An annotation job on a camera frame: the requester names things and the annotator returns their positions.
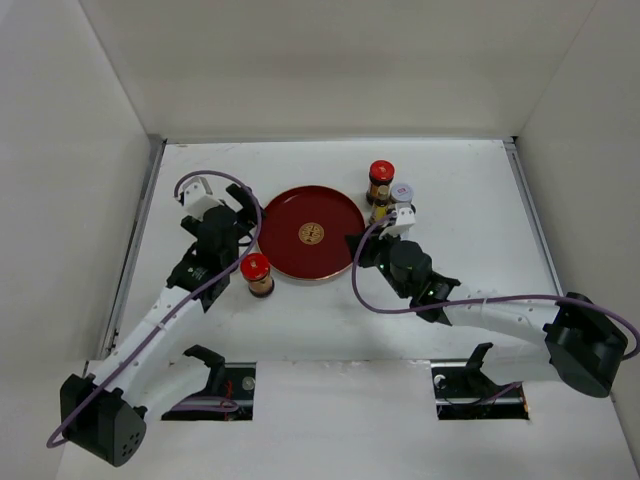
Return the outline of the yellow label brown bottle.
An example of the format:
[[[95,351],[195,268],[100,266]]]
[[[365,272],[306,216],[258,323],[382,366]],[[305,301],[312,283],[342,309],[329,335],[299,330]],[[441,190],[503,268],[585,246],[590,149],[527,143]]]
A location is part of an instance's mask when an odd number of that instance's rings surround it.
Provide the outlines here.
[[[387,206],[389,203],[389,186],[382,185],[378,188],[375,199],[373,201],[373,208],[369,217],[369,224],[372,225],[378,222],[386,215]]]

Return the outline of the white lid sauce jar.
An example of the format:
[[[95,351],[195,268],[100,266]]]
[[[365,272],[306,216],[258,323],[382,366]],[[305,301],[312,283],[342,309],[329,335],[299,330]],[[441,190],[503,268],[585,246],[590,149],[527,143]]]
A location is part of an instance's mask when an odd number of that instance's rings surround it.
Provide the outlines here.
[[[407,183],[394,183],[390,189],[390,201],[393,204],[411,204],[414,198],[414,190]]]

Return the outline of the red lid jar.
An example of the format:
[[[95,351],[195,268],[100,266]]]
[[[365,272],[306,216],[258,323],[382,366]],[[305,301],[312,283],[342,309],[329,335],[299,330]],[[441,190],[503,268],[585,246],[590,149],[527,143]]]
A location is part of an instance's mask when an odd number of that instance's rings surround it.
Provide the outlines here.
[[[369,187],[366,192],[367,202],[372,205],[382,186],[389,186],[395,176],[394,165],[387,160],[376,160],[369,167]]]
[[[275,289],[271,265],[262,253],[247,255],[240,264],[240,271],[248,284],[249,292],[256,298],[265,298]]]

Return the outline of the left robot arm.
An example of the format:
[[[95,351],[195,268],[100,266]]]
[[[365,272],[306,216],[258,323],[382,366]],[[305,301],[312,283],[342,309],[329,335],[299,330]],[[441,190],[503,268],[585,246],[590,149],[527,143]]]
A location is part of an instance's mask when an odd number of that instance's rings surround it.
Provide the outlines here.
[[[224,357],[189,342],[245,257],[241,239],[259,232],[264,218],[248,187],[231,184],[226,191],[240,210],[217,200],[203,178],[187,183],[179,195],[188,213],[181,226],[193,244],[129,336],[95,370],[70,375],[60,388],[63,439],[113,467],[133,457],[153,419],[191,411],[191,396],[208,400],[204,410],[238,408],[221,392]]]

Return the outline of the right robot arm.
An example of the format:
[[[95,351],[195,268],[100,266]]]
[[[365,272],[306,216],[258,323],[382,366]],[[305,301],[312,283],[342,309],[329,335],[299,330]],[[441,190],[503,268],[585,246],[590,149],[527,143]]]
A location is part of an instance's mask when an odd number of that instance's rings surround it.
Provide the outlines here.
[[[396,295],[404,313],[431,324],[472,327],[518,340],[516,346],[478,344],[464,367],[473,394],[522,381],[563,382],[586,396],[611,392],[621,363],[632,357],[620,330],[622,319],[571,292],[565,296],[500,296],[472,290],[437,273],[418,243],[367,230],[345,238],[354,268],[374,268]]]

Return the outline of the red round tray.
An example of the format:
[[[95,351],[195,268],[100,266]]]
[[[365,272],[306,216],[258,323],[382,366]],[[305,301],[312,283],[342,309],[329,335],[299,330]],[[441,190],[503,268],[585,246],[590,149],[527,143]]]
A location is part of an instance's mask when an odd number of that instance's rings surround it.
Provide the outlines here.
[[[365,222],[345,194],[326,186],[295,187],[274,197],[264,211],[257,245],[279,273],[319,281],[351,267],[347,238],[361,234]]]

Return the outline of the left metal rail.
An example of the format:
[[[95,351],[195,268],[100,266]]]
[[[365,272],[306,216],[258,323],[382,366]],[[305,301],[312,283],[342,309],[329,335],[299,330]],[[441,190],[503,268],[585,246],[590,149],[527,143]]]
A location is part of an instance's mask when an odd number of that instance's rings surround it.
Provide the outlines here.
[[[145,175],[141,184],[140,195],[124,256],[124,262],[119,274],[113,301],[108,311],[108,315],[103,322],[96,351],[93,355],[93,358],[97,360],[102,360],[109,355],[116,344],[120,332],[122,317],[133,279],[133,272],[139,255],[144,228],[149,215],[167,143],[167,140],[159,134],[149,134],[148,140],[150,143],[150,152]]]

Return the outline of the metal rail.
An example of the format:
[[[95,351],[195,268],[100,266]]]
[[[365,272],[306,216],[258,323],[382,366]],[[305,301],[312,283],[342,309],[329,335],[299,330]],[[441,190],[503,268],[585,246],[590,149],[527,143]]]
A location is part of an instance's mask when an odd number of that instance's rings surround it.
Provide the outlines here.
[[[544,234],[540,218],[534,203],[534,199],[525,175],[525,171],[519,156],[517,148],[516,137],[510,137],[502,141],[506,156],[511,166],[513,176],[524,205],[524,209],[533,232],[534,241],[540,256],[544,261],[544,269],[548,279],[553,284],[553,291],[555,294],[562,294],[564,292],[561,281],[559,279],[549,245]]]
[[[124,262],[119,274],[113,301],[108,311],[108,315],[103,322],[96,351],[93,355],[93,358],[97,360],[102,360],[109,355],[116,344],[120,332],[122,317],[133,279],[133,272],[139,255],[144,228],[149,215],[167,143],[167,140],[159,134],[149,134],[148,140],[150,143],[150,152],[145,175],[141,184],[140,195],[124,256]]]

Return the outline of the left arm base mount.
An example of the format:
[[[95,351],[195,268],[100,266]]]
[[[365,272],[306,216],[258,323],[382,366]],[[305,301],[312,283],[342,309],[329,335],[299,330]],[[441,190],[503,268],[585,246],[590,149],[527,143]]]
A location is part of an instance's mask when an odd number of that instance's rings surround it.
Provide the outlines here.
[[[161,416],[162,421],[251,421],[256,392],[256,363],[227,363],[202,346],[184,352],[207,369],[206,382]]]

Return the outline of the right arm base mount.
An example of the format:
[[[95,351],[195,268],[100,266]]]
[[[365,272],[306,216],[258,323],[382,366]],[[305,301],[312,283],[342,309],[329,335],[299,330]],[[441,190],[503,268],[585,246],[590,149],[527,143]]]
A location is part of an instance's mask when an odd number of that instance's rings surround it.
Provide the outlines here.
[[[431,363],[435,408],[439,420],[528,420],[520,383],[495,384],[480,371],[492,343],[478,345],[467,360]]]

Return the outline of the right metal rail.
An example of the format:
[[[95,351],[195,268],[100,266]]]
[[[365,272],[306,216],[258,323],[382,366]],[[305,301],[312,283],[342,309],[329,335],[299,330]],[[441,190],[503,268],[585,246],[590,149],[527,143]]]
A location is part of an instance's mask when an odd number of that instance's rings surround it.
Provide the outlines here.
[[[534,241],[540,256],[544,261],[544,269],[548,279],[553,284],[553,291],[555,294],[562,294],[564,292],[561,281],[559,279],[549,245],[544,234],[540,218],[534,203],[534,199],[525,175],[525,171],[519,156],[517,148],[516,137],[510,137],[502,141],[506,156],[511,166],[513,176],[524,205],[524,209],[533,232]]]

